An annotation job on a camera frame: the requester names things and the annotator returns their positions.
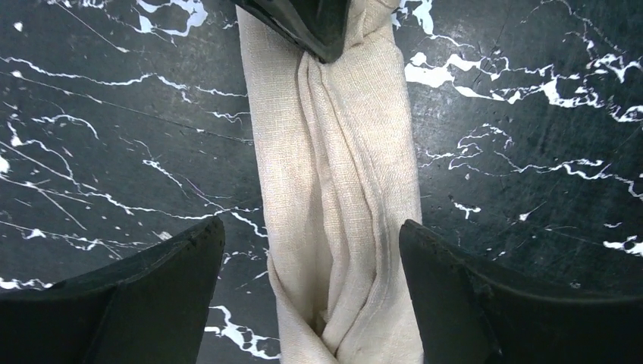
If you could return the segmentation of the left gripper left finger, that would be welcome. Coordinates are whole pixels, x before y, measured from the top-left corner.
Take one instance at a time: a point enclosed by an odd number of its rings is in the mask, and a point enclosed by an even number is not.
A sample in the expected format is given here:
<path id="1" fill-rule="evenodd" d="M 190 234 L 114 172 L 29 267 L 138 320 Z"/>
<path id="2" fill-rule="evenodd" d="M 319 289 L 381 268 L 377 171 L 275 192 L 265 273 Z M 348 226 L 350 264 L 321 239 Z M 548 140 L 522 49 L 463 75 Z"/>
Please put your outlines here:
<path id="1" fill-rule="evenodd" d="M 3 363 L 194 363 L 224 252 L 207 218 L 45 290 L 1 295 Z"/>

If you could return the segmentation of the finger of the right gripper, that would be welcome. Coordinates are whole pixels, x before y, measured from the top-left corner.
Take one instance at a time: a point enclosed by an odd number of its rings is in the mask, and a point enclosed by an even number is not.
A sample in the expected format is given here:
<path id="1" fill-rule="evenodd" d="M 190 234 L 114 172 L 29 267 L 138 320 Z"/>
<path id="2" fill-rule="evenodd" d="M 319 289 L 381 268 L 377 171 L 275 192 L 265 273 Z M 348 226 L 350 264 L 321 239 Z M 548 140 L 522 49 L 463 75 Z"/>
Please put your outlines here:
<path id="1" fill-rule="evenodd" d="M 343 54 L 350 0 L 238 0 L 234 4 L 324 64 Z"/>

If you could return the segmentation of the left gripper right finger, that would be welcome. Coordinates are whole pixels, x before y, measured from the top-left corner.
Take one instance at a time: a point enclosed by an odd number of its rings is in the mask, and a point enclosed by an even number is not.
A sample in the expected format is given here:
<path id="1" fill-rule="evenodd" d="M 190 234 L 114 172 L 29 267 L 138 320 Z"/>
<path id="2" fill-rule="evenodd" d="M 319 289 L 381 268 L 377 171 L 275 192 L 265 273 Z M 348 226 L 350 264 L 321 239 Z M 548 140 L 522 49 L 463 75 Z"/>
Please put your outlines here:
<path id="1" fill-rule="evenodd" d="M 530 278 L 405 221 L 400 255 L 426 363 L 640 363 L 642 297 Z"/>

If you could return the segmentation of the beige cloth napkin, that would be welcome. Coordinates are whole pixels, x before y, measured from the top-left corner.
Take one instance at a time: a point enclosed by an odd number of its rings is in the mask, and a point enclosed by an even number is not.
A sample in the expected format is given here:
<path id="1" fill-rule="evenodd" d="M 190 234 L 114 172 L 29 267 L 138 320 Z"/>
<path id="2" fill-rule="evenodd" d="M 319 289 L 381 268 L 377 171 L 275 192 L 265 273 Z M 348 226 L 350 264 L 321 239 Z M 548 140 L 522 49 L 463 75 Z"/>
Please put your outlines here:
<path id="1" fill-rule="evenodd" d="M 243 9 L 240 50 L 283 363 L 421 363 L 399 233 L 422 218 L 396 1 L 322 64 Z"/>

